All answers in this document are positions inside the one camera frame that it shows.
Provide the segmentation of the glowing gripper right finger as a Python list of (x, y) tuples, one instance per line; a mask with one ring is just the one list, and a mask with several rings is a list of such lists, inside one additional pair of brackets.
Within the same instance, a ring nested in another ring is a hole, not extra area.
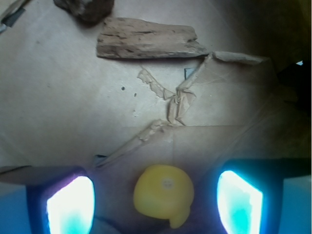
[(221, 168), (217, 209), (228, 234), (276, 234), (282, 208), (280, 159), (231, 159)]

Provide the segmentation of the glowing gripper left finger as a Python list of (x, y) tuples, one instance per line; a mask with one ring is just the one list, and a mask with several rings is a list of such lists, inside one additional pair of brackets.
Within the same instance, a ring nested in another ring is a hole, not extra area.
[(95, 212), (95, 189), (82, 167), (29, 167), (26, 175), (32, 233), (90, 232)]

